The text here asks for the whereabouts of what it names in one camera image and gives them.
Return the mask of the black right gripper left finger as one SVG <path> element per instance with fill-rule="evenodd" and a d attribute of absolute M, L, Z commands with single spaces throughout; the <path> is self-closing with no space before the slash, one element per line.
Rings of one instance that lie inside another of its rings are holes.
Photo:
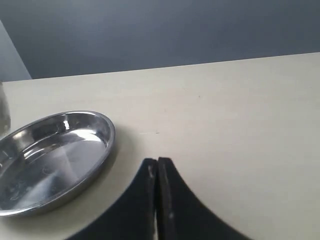
<path fill-rule="evenodd" d="M 158 163 L 142 161 L 124 193 L 102 215 L 70 240 L 152 240 Z"/>

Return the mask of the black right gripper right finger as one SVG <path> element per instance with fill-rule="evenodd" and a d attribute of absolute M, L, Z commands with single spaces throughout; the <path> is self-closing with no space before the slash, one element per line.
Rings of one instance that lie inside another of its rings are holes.
<path fill-rule="evenodd" d="M 156 222 L 159 240 L 249 239 L 211 212 L 166 157 L 157 161 Z"/>

